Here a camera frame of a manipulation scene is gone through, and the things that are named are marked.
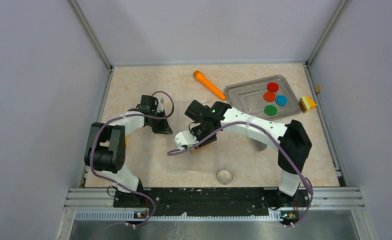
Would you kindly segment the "clear plastic tray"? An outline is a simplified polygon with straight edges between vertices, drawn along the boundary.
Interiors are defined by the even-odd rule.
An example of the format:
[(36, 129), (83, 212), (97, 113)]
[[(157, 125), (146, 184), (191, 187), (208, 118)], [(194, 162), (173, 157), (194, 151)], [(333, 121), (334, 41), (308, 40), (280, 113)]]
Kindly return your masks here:
[[(191, 101), (176, 101), (174, 113), (168, 119), (173, 134), (167, 136), (166, 151), (184, 150), (198, 142), (197, 138), (190, 134), (190, 129), (198, 124), (193, 123), (185, 115)], [(179, 174), (202, 174), (213, 173), (219, 166), (219, 141), (214, 141), (199, 148), (194, 148), (186, 153), (164, 157), (165, 167), (171, 173)]]

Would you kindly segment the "wooden double-ended roller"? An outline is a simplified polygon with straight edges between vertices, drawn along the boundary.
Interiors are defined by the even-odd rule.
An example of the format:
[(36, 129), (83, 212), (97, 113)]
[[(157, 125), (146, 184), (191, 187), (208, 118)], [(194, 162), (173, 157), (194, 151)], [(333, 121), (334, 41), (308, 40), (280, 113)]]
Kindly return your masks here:
[(190, 150), (192, 154), (198, 152), (199, 150), (205, 148), (206, 146), (210, 145), (211, 143), (215, 142), (216, 140), (207, 140), (204, 142), (198, 142), (194, 145), (194, 148)]

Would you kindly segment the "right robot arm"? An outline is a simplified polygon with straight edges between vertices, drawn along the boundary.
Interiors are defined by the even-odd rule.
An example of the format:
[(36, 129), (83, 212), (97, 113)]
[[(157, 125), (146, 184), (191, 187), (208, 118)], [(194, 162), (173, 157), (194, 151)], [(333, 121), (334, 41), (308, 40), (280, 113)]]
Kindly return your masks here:
[(193, 100), (184, 114), (197, 125), (175, 136), (174, 142), (179, 149), (193, 150), (214, 142), (219, 131), (248, 137), (278, 152), (277, 164), (282, 172), (277, 200), (281, 205), (291, 206), (297, 200), (300, 184), (306, 187), (309, 195), (313, 194), (311, 182), (302, 175), (312, 142), (301, 122), (273, 122), (221, 101), (208, 106)]

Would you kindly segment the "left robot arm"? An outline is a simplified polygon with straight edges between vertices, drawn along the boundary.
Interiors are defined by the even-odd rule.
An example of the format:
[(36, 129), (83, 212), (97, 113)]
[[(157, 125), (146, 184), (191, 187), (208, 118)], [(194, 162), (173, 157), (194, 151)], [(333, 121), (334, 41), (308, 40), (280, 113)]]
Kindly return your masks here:
[(142, 95), (140, 103), (126, 113), (90, 126), (84, 153), (85, 165), (94, 176), (125, 192), (125, 200), (133, 207), (144, 202), (145, 194), (139, 190), (141, 180), (126, 165), (126, 138), (144, 127), (150, 127), (156, 135), (171, 135), (173, 131), (168, 118), (174, 111), (174, 104), (170, 113), (166, 113), (162, 98), (154, 94)]

